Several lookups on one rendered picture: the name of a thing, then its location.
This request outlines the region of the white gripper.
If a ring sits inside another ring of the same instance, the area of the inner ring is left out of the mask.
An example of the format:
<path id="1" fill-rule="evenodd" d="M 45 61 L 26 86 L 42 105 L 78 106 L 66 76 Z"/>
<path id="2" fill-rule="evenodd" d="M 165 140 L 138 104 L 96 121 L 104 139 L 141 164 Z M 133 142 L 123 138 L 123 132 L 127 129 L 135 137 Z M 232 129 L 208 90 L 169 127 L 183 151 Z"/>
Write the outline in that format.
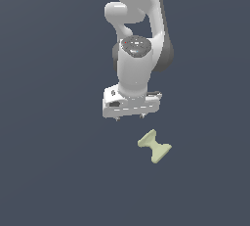
<path id="1" fill-rule="evenodd" d="M 119 121 L 124 115 L 138 114 L 140 118 L 145 118 L 148 113 L 159 110 L 161 98 L 160 91 L 147 92 L 136 98 L 123 97 L 117 86 L 111 86 L 104 90 L 103 117 L 112 117 Z"/>

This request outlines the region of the pale green hourglass-shaped object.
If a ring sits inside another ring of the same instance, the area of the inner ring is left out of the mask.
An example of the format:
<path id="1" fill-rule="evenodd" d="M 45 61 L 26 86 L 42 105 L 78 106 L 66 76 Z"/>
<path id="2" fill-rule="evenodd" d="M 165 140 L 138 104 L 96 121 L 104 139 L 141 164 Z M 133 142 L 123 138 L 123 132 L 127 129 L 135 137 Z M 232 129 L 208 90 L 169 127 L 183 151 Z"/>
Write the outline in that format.
<path id="1" fill-rule="evenodd" d="M 151 161 L 153 163 L 159 163 L 172 148 L 170 144 L 159 144 L 156 142 L 156 131 L 154 129 L 151 129 L 138 141 L 138 146 L 140 148 L 148 147 L 151 149 Z"/>

